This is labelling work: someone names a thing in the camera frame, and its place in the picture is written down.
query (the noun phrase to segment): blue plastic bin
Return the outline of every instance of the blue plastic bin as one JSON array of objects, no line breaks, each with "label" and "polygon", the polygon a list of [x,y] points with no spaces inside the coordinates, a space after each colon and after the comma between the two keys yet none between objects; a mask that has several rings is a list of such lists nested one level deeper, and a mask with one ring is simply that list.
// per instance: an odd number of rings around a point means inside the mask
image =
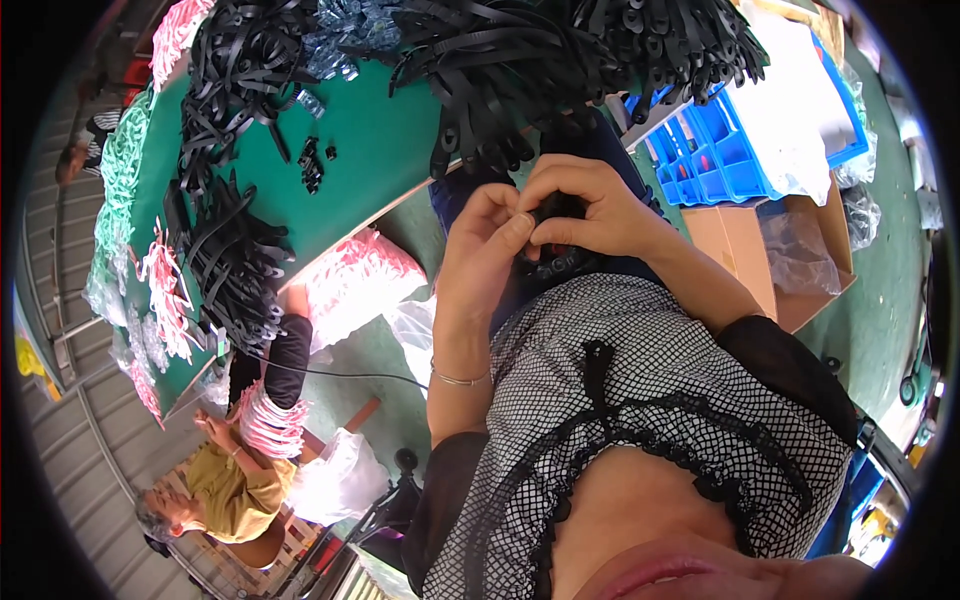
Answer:
[{"label": "blue plastic bin", "polygon": [[[820,40],[812,32],[811,36],[855,132],[852,144],[827,156],[832,169],[867,152],[867,136],[840,72],[824,52]],[[655,100],[658,102],[666,91],[662,90]],[[631,97],[624,105],[633,110],[637,100]],[[668,204],[743,203],[758,196],[773,200],[783,196],[773,189],[763,173],[726,90],[721,90],[705,107],[685,108],[653,130],[645,141]]]}]

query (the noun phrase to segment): bracelet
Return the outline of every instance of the bracelet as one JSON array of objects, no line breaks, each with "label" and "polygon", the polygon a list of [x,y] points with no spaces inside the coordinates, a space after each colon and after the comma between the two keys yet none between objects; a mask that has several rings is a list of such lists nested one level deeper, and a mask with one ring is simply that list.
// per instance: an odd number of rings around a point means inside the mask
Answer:
[{"label": "bracelet", "polygon": [[475,386],[476,384],[480,383],[481,381],[483,381],[484,379],[490,376],[489,372],[486,372],[479,379],[454,379],[453,377],[447,377],[446,375],[441,375],[437,372],[437,368],[433,364],[432,356],[430,357],[430,372],[432,374],[437,375],[443,383],[449,383],[450,385]]}]

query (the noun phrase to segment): caster wheel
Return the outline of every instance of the caster wheel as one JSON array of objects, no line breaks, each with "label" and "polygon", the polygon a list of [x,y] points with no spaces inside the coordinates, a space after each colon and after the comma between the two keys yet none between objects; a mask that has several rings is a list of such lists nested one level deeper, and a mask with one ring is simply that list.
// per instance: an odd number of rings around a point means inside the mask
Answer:
[{"label": "caster wheel", "polygon": [[917,384],[912,375],[907,375],[900,382],[900,402],[903,406],[911,406],[917,400]]},{"label": "caster wheel", "polygon": [[843,361],[836,356],[828,356],[824,359],[824,366],[830,369],[830,372],[833,373],[833,376],[836,376],[836,374],[838,374],[840,369],[843,367]]},{"label": "caster wheel", "polygon": [[417,455],[410,448],[401,448],[394,454],[394,464],[401,473],[411,473],[419,464]]}]

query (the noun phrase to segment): hand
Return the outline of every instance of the hand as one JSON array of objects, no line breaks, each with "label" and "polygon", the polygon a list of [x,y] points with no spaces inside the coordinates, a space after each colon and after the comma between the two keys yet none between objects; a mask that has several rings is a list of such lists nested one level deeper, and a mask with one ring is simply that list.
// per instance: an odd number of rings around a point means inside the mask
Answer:
[{"label": "hand", "polygon": [[446,240],[436,324],[489,327],[514,256],[534,228],[532,216],[516,211],[519,197],[511,185],[488,183],[467,200]]},{"label": "hand", "polygon": [[230,425],[225,420],[210,416],[205,410],[200,409],[193,415],[193,421],[210,438],[211,442],[223,449],[228,446],[236,446],[236,442],[230,437]]},{"label": "hand", "polygon": [[644,232],[660,217],[634,196],[609,164],[570,155],[544,155],[520,192],[517,210],[529,211],[560,190],[587,203],[585,219],[555,217],[530,236],[528,255],[540,257],[543,244],[580,246],[608,256],[640,256]]}]

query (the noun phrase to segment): black pants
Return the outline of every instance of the black pants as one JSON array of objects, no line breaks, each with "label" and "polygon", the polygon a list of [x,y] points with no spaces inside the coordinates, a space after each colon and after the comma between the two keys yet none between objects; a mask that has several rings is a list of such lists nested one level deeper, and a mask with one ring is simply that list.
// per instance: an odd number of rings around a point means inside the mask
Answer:
[{"label": "black pants", "polygon": [[[620,142],[620,136],[616,130],[600,110],[596,108],[591,110],[597,122],[593,131],[580,136],[542,133],[540,135],[540,154],[573,155],[603,160],[613,167],[624,183],[627,184],[627,187],[630,188],[630,191],[634,192],[634,195],[641,202],[662,215],[659,203],[653,198],[652,190],[643,182],[636,165],[634,165],[630,155],[627,154]],[[440,227],[444,230],[444,236],[449,234],[450,226],[453,225],[453,221],[460,214],[460,211],[464,209],[467,199],[473,191],[486,183],[516,185],[509,175],[500,175],[485,166],[478,167],[476,172],[472,174],[460,168],[447,175],[443,180],[434,181],[430,184],[428,188],[430,204],[433,206],[433,211],[437,213]],[[640,276],[658,285],[663,285],[660,278],[647,266],[647,263],[630,256],[606,257],[600,264],[599,272]],[[491,335],[527,302],[558,283],[554,282],[550,286],[543,287],[536,283],[528,284],[513,279],[512,277],[511,281],[508,281],[507,289],[493,313]]]},{"label": "black pants", "polygon": [[[287,334],[276,336],[270,343],[270,361],[295,369],[306,369],[310,361],[313,325],[301,315],[284,315],[280,319],[280,327]],[[264,391],[277,408],[290,410],[300,399],[305,377],[304,372],[268,365],[263,375]],[[236,352],[230,367],[230,407],[259,378],[260,361],[243,352]]]}]

